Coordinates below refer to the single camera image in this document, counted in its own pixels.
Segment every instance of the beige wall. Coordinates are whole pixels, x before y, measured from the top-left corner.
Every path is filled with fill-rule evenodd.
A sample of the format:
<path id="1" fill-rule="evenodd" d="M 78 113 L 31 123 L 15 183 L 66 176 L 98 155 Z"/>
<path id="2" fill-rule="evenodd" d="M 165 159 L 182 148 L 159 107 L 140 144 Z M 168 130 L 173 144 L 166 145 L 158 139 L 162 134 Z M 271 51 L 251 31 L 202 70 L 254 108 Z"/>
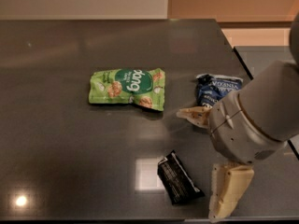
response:
<path id="1" fill-rule="evenodd" d="M 168 0 L 0 0 L 0 19 L 164 19 Z"/>
<path id="2" fill-rule="evenodd" d="M 217 21 L 292 21 L 299 0 L 169 0 L 169 18 Z"/>

